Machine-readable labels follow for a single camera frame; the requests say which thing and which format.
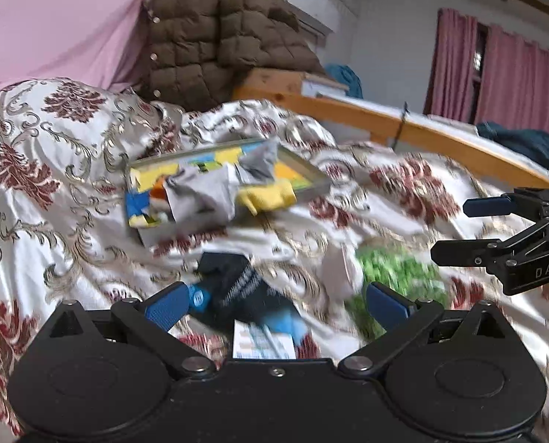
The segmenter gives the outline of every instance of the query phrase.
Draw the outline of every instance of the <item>curtain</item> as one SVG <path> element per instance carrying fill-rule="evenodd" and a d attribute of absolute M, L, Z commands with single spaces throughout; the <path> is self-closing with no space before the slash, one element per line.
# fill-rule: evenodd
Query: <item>curtain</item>
<path fill-rule="evenodd" d="M 491 26 L 475 122 L 549 133 L 549 51 Z"/>
<path fill-rule="evenodd" d="M 439 11 L 430 113 L 467 121 L 473 97 L 478 20 L 450 8 Z"/>

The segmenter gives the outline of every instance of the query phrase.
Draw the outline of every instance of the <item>brown puffer jacket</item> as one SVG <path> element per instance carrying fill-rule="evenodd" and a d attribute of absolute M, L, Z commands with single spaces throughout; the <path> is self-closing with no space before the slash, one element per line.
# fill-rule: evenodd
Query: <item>brown puffer jacket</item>
<path fill-rule="evenodd" d="M 139 93 L 148 100 L 207 111 L 256 66 L 325 74 L 284 0 L 149 0 L 147 8 Z"/>

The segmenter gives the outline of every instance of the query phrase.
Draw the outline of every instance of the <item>pink shirt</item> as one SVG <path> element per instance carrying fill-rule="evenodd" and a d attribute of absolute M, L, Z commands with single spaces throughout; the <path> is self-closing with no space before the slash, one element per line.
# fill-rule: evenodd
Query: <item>pink shirt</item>
<path fill-rule="evenodd" d="M 143 0 L 0 0 L 0 90 L 64 76 L 122 91 L 137 79 Z"/>

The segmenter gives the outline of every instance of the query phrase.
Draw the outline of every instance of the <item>bedspread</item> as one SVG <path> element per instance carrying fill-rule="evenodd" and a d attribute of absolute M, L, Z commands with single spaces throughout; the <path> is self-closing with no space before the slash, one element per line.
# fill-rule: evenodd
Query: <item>bedspread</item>
<path fill-rule="evenodd" d="M 126 160 L 256 136 L 278 137 L 325 171 L 333 180 L 330 195 L 152 251 L 141 245 L 123 209 Z M 146 298 L 174 281 L 194 281 L 205 250 L 241 252 L 308 323 L 311 336 L 300 356 L 338 360 L 362 345 L 342 303 L 362 285 L 355 249 L 395 246 L 430 261 L 439 238 L 509 237 L 527 222 L 470 220 L 461 212 L 466 199 L 499 193 L 438 155 L 404 157 L 368 142 L 337 145 L 314 120 L 268 102 L 182 116 L 175 106 L 68 79 L 7 88 L 0 93 L 0 442 L 21 433 L 7 379 L 63 299 L 98 309 L 128 296 Z M 336 281 L 320 269 L 331 248 L 347 262 Z M 496 301 L 549 386 L 549 305 L 541 292 L 503 296 L 498 281 L 480 269 L 443 268 L 441 278 L 454 308 Z M 222 339 L 190 318 L 173 333 L 213 358 L 225 353 Z M 549 392 L 539 430 L 549 439 Z"/>

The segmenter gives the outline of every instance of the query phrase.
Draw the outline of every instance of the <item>green vegetable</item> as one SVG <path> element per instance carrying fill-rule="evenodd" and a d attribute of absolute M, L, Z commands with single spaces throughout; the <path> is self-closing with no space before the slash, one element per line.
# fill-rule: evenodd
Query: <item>green vegetable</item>
<path fill-rule="evenodd" d="M 361 263 L 365 285 L 380 282 L 409 300 L 433 299 L 443 307 L 448 306 L 448 294 L 439 280 L 436 266 L 420 263 L 404 252 L 389 252 L 383 248 L 365 248 L 359 252 L 357 258 Z M 356 295 L 346 301 L 345 307 L 366 342 L 369 343 L 385 333 L 382 326 L 367 312 L 363 295 Z"/>

